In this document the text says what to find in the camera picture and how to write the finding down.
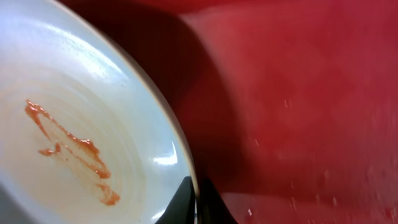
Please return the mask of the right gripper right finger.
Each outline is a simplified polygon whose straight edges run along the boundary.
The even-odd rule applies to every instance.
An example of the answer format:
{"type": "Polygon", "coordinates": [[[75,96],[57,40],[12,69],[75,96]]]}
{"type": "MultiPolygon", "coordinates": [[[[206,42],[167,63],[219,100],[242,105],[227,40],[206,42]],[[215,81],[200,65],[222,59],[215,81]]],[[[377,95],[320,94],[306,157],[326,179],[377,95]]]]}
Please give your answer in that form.
{"type": "Polygon", "coordinates": [[[238,224],[210,179],[200,184],[198,209],[201,224],[238,224]]]}

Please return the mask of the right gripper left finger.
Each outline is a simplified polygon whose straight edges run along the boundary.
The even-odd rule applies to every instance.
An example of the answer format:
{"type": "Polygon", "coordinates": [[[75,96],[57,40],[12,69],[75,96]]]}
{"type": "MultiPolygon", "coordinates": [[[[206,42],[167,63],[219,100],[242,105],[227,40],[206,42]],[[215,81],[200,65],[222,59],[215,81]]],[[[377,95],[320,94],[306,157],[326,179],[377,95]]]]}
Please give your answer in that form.
{"type": "Polygon", "coordinates": [[[192,178],[186,176],[155,224],[194,224],[195,201],[192,178]]]}

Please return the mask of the white plate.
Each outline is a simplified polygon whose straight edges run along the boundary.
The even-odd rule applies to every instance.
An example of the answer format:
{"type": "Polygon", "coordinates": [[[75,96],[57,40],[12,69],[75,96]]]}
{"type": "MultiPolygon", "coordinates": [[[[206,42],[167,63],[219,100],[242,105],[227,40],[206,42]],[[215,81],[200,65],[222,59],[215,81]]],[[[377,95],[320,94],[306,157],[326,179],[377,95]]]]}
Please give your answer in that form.
{"type": "Polygon", "coordinates": [[[2,223],[155,223],[187,177],[135,61],[57,1],[1,2],[2,223]]]}

